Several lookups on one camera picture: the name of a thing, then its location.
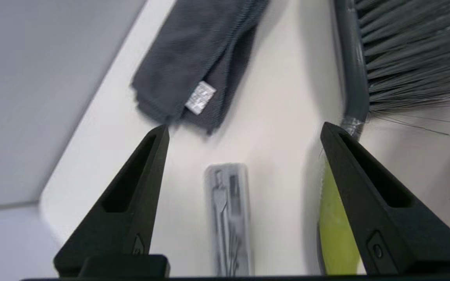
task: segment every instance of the white surface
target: white surface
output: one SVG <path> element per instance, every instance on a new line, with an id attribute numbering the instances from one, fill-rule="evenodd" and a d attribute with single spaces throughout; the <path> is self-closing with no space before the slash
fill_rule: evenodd
<path id="1" fill-rule="evenodd" d="M 0 281 L 57 277 L 58 250 L 37 205 L 0 210 Z"/>
<path id="2" fill-rule="evenodd" d="M 43 216 L 61 242 L 156 126 L 136 110 L 129 84 L 171 4 L 148 2 L 43 192 Z M 339 122 L 338 81 L 329 2 L 272 1 L 220 130 L 170 130 L 150 252 L 169 258 L 172 276 L 211 274 L 203 176 L 219 162 L 248 166 L 255 273 L 319 273 L 318 136 L 323 121 Z M 450 224 L 450 137 L 373 122 L 362 142 Z"/>
<path id="3" fill-rule="evenodd" d="M 0 205 L 37 201 L 142 4 L 0 0 Z"/>

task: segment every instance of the gray bristles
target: gray bristles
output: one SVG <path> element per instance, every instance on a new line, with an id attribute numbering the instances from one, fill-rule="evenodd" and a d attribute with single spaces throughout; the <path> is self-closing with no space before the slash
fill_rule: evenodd
<path id="1" fill-rule="evenodd" d="M 450 0 L 357 0 L 371 112 L 450 105 Z"/>

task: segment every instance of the yellow-green object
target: yellow-green object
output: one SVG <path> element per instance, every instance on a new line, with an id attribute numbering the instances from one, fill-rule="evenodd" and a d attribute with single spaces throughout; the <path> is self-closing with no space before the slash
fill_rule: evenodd
<path id="1" fill-rule="evenodd" d="M 361 258 L 331 168 L 326 163 L 319 231 L 327 274 L 357 274 Z"/>

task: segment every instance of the folded cloth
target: folded cloth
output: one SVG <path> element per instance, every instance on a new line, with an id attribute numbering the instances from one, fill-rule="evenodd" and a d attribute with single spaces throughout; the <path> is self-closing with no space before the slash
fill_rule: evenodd
<path id="1" fill-rule="evenodd" d="M 160 123 L 184 119 L 213 132 L 248 65 L 268 0 L 177 0 L 132 80 L 139 109 Z M 186 108 L 198 84 L 216 92 L 199 114 Z"/>

